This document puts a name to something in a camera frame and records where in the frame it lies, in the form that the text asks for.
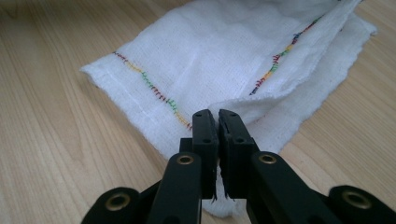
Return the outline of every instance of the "red stitch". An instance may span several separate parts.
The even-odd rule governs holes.
[[[279,58],[280,58],[279,54],[273,56],[273,63],[277,63],[277,61],[279,61]]]

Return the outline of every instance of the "folded cloth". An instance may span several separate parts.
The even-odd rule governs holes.
[[[166,159],[191,137],[191,116],[238,113],[261,150],[279,152],[347,76],[375,27],[360,0],[197,0],[81,71]],[[208,212],[237,214],[219,199]]]

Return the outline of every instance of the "brass grommet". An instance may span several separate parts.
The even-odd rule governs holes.
[[[369,209],[372,204],[370,200],[368,200],[364,195],[352,190],[345,190],[342,194],[344,201],[347,203],[360,208],[360,209]]]
[[[267,164],[276,163],[276,158],[268,154],[260,155],[259,160]]]
[[[177,163],[181,165],[188,165],[194,162],[194,158],[192,156],[182,155],[177,158]]]
[[[112,212],[120,211],[122,208],[126,207],[131,201],[131,197],[128,194],[120,192],[113,194],[106,201],[106,209]]]

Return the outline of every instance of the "multicolored thread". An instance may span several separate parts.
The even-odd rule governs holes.
[[[315,23],[317,23],[320,20],[321,17],[317,18],[316,20],[312,21],[311,24],[309,24],[307,27],[305,27],[305,29],[303,29],[300,33],[295,34],[294,38],[291,41],[291,44],[289,44],[285,50],[283,50],[282,52],[278,53],[277,55],[273,56],[273,64],[270,68],[270,70],[268,70],[267,73],[265,73],[262,78],[260,78],[259,80],[256,81],[256,86],[253,89],[253,91],[250,93],[250,95],[254,95],[256,94],[257,90],[259,89],[259,87],[262,85],[262,83],[267,80],[279,67],[279,60],[284,57],[285,55],[287,55],[294,47],[294,45],[298,42],[298,39],[300,38],[300,36],[305,33],[306,31],[308,31],[312,26],[315,25]]]
[[[151,80],[148,77],[148,74],[143,71],[141,68],[137,67],[136,65],[134,65],[133,63],[129,62],[129,60],[123,56],[122,54],[114,51],[113,52],[117,57],[119,57],[120,59],[122,59],[123,63],[131,70],[140,73],[140,75],[142,76],[143,80],[145,81],[146,85],[152,90],[152,92],[154,93],[154,95],[161,100],[162,102],[166,103],[167,105],[169,105],[174,113],[174,115],[176,116],[176,118],[189,130],[192,130],[192,125],[190,122],[188,122],[181,114],[180,112],[178,112],[177,110],[177,104],[175,102],[175,100],[166,97],[165,95],[163,95],[161,93],[161,91],[154,86],[154,84],[151,82]]]

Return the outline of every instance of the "wooden surface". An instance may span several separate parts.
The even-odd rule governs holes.
[[[0,223],[79,223],[106,190],[162,177],[166,161],[78,69],[182,4],[0,1]],[[313,189],[353,185],[396,209],[396,4],[356,11],[378,35],[281,156]]]

